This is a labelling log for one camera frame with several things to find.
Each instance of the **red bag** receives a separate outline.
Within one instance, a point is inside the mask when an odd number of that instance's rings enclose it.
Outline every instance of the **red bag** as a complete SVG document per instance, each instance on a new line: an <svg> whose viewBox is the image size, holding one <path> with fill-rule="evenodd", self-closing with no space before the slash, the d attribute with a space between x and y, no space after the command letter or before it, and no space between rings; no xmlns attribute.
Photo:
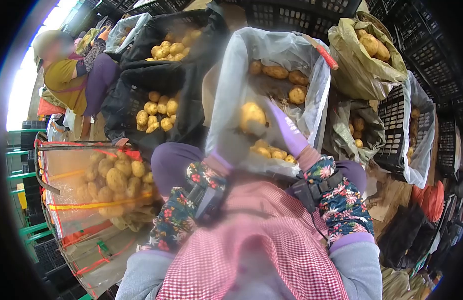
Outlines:
<svg viewBox="0 0 463 300"><path fill-rule="evenodd" d="M38 116L45 115L49 116L52 114L64 114L66 109L53 105L49 103L47 100L40 98L40 105L38 106Z"/></svg>
<svg viewBox="0 0 463 300"><path fill-rule="evenodd" d="M443 183L438 181L436 186L425 185L420 189L413 185L411 200L418 203L430 222L438 221L443 213L444 189Z"/></svg>

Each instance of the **red knife handle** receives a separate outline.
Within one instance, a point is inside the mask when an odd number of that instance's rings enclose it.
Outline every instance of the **red knife handle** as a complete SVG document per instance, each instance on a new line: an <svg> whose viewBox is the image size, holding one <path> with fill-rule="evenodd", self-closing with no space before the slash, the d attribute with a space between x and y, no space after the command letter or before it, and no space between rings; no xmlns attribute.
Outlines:
<svg viewBox="0 0 463 300"><path fill-rule="evenodd" d="M328 51L326 51L325 48L323 48L322 45L316 45L316 49L323 56L324 60L330 66L330 68L332 68L333 70L338 69L338 64L336 63L336 61L333 59L333 57L331 57L330 53L328 53Z"/></svg>

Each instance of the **purple glove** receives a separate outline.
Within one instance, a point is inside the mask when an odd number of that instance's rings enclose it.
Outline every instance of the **purple glove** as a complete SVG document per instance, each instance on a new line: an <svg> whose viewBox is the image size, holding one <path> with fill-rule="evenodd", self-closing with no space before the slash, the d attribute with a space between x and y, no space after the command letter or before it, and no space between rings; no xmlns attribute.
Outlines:
<svg viewBox="0 0 463 300"><path fill-rule="evenodd" d="M266 97L258 99L257 104L265 111L266 120L270 126L249 121L248 127L257 137L264 139L271 146L287 150L288 153L297 157L307 147L308 141L293 121Z"/></svg>

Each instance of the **floral sleeve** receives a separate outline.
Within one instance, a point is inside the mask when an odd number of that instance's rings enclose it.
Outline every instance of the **floral sleeve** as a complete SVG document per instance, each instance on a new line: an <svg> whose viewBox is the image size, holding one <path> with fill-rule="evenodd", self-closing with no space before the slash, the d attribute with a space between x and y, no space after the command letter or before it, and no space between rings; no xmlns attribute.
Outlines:
<svg viewBox="0 0 463 300"><path fill-rule="evenodd" d="M186 170L188 181L203 188L225 189L226 180L218 176L204 162L193 162ZM194 216L199 203L187 198L186 191L181 187L171 189L168 201L161 208L161 212L153 219L154 228L150 232L147 245L139 250L160 249L172 253L178 252L186 238L194 231Z"/></svg>
<svg viewBox="0 0 463 300"><path fill-rule="evenodd" d="M335 173L335 159L322 156L305 174L309 183L321 183ZM357 187L346 177L329 193L323 193L320 215L328 226L328 246L355 232L373 233L373 219Z"/></svg>

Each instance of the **purple pants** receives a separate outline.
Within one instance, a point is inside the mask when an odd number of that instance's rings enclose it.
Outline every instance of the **purple pants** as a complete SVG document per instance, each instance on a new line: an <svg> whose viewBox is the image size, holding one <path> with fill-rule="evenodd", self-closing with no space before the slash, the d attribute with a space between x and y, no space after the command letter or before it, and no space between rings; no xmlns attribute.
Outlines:
<svg viewBox="0 0 463 300"><path fill-rule="evenodd" d="M169 197L173 187L184 186L188 166L193 161L202 161L203 158L204 154L200 149L188 144L166 142L156 147L151 156L151 170L160 194ZM355 184L361 194L365 191L366 173L359 163L350 160L336 161L336 167Z"/></svg>
<svg viewBox="0 0 463 300"><path fill-rule="evenodd" d="M88 74L88 83L84 91L87 104L84 116L96 116L100 112L108 88L118 80L120 73L120 66L108 54L98 54Z"/></svg>

